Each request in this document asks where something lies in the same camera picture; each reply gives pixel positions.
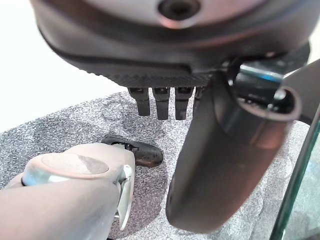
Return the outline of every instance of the black rubber cover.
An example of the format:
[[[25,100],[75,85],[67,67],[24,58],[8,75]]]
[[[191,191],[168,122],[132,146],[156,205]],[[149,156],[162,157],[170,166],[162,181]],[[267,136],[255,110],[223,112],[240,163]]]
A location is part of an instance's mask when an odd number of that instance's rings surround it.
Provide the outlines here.
[[[196,233],[215,231],[240,208],[301,112],[293,90],[277,113],[239,102],[222,78],[215,73],[203,93],[167,197],[168,221]]]
[[[123,145],[126,150],[133,152],[137,166],[153,168],[159,166],[164,160],[164,155],[160,148],[140,141],[127,141],[117,137],[106,136],[102,143]]]

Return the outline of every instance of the gray carpet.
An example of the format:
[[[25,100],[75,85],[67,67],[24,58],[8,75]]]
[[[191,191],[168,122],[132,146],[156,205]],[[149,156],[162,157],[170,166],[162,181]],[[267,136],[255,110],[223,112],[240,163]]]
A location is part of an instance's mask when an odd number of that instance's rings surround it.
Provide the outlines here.
[[[176,160],[192,119],[176,121],[174,97],[169,120],[159,121],[154,101],[151,116],[140,117],[126,92],[96,99],[38,118],[0,134],[0,187],[21,173],[32,157],[85,143],[100,142],[105,135],[153,144],[164,152],[156,168],[136,167],[132,211],[128,225],[117,222],[109,237],[130,240],[266,240],[269,238],[284,192],[309,126],[294,124],[259,186],[241,209],[217,232],[193,234],[169,225],[165,216],[166,194]]]

